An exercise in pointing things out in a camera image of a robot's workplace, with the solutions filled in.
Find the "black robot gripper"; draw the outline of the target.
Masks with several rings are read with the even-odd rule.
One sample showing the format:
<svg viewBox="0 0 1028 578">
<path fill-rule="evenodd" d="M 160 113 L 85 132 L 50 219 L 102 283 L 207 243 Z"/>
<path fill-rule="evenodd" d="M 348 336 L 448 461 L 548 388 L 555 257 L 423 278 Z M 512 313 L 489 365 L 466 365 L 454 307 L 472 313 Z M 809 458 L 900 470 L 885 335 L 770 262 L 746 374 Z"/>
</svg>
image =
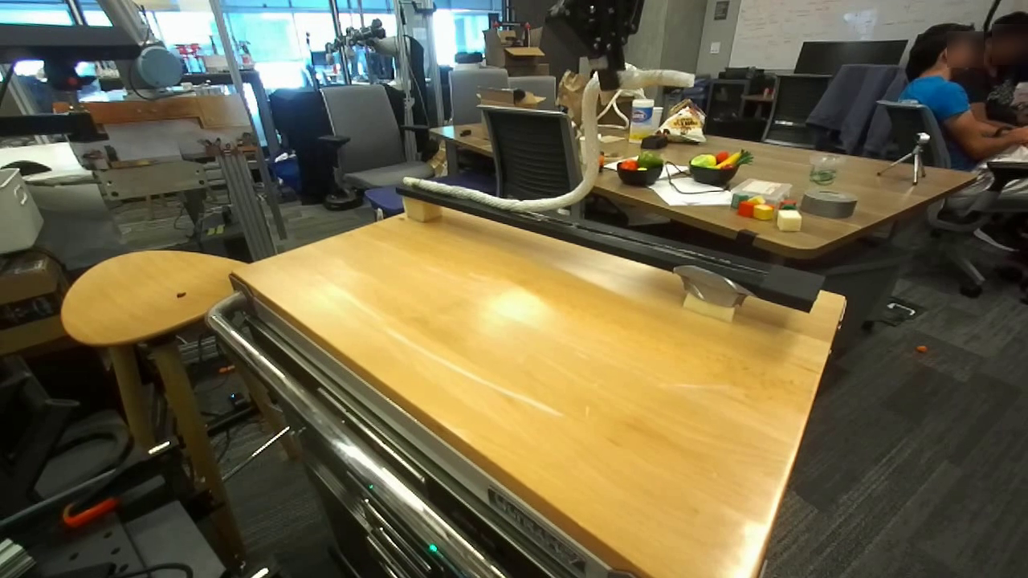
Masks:
<svg viewBox="0 0 1028 578">
<path fill-rule="evenodd" d="M 638 29 L 647 0 L 555 0 L 542 20 L 541 49 L 555 77 L 587 64 L 616 77 L 628 37 Z"/>
</svg>

